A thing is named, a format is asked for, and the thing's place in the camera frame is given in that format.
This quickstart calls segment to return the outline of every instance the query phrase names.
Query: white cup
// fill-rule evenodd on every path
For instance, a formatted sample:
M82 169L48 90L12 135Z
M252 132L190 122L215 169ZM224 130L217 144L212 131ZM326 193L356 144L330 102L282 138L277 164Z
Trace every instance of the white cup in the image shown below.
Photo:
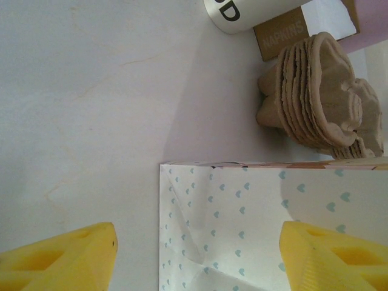
M248 30L309 0L204 0L206 10L219 29L226 33Z

